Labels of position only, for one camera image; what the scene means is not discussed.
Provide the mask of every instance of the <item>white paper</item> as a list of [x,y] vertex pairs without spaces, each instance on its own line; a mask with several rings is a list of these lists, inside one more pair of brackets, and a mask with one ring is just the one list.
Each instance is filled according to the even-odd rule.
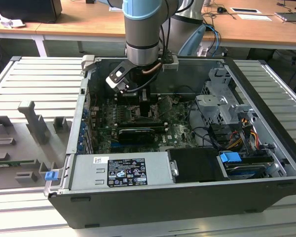
[[258,21],[272,21],[267,16],[259,16],[259,15],[244,15],[238,14],[238,16],[243,20],[258,20]]
[[123,10],[117,7],[110,7],[109,11],[123,11]]
[[0,24],[2,24],[4,27],[12,29],[13,27],[22,27],[25,26],[25,24],[20,19],[11,20],[8,19],[0,14]]

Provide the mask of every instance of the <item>blue handle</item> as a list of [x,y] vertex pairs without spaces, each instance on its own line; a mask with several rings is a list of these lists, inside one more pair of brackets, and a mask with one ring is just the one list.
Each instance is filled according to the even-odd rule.
[[201,43],[206,26],[201,25],[194,33],[187,39],[180,49],[179,56],[196,56],[196,50]]

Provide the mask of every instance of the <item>blue latch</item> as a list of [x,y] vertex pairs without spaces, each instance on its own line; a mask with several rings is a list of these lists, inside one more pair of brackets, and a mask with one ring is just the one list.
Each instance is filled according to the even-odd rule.
[[242,159],[237,152],[223,152],[220,155],[222,162],[241,162]]
[[59,171],[49,171],[45,174],[45,181],[56,181],[58,180]]

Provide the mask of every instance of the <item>motherboard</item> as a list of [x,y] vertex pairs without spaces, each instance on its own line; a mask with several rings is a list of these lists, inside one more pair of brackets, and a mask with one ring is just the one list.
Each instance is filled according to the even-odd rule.
[[187,123],[189,101],[180,96],[152,98],[148,116],[130,99],[106,99],[91,109],[93,144],[97,154],[159,152],[197,147]]

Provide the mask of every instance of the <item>blue cable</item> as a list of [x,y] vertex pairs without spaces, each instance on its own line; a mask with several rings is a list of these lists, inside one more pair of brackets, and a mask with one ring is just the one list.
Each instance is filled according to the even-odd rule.
[[216,51],[217,51],[217,49],[218,49],[218,45],[219,45],[219,37],[218,37],[217,31],[216,31],[213,27],[211,27],[211,26],[209,26],[209,25],[207,25],[207,24],[204,24],[204,25],[213,31],[213,33],[215,34],[216,39],[217,39],[216,48],[215,48],[215,51],[214,51],[214,53],[213,53],[213,55],[212,55],[212,57],[214,57],[214,55],[215,55],[215,53],[216,53]]

